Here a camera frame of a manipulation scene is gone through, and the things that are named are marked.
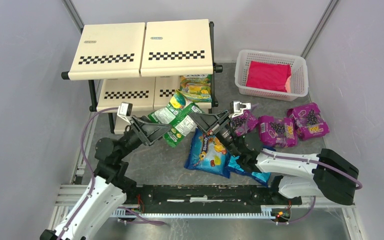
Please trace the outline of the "blue Slendy candy bag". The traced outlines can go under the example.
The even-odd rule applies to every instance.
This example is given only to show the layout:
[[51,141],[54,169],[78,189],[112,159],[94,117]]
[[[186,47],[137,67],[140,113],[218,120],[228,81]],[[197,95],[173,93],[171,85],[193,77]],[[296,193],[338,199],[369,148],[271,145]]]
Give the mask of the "blue Slendy candy bag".
[[191,141],[184,168],[229,179],[231,174],[227,170],[227,165],[230,156],[230,153],[215,136],[205,135],[197,128]]

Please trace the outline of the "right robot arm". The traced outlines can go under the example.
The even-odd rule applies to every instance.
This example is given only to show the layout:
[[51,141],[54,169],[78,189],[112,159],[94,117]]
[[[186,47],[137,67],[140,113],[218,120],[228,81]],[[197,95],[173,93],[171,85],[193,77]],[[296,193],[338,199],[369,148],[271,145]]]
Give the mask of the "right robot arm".
[[281,177],[275,189],[285,198],[325,197],[339,205],[354,203],[357,190],[362,189],[359,170],[334,150],[323,148],[319,153],[292,154],[263,147],[257,132],[238,136],[231,121],[239,112],[192,112],[189,117],[206,135],[215,136],[248,173],[276,173]]

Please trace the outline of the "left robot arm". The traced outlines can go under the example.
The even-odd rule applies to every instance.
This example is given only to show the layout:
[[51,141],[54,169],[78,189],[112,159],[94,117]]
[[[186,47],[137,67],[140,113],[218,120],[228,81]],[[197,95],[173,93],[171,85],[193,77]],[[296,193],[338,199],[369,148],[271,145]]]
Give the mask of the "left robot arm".
[[123,161],[141,145],[151,146],[171,130],[171,125],[152,123],[132,116],[119,139],[104,137],[95,145],[96,169],[87,189],[65,219],[53,230],[46,229],[41,240],[91,240],[110,215],[136,190],[137,183],[126,177]]

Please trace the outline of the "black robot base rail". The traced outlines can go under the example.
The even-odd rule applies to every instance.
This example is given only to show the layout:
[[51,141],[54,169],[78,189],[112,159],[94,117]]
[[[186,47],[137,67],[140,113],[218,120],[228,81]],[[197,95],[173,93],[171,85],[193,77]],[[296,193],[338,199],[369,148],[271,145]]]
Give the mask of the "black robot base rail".
[[269,209],[287,209],[303,203],[261,185],[139,185],[119,203],[113,216],[133,218],[254,218],[273,219]]

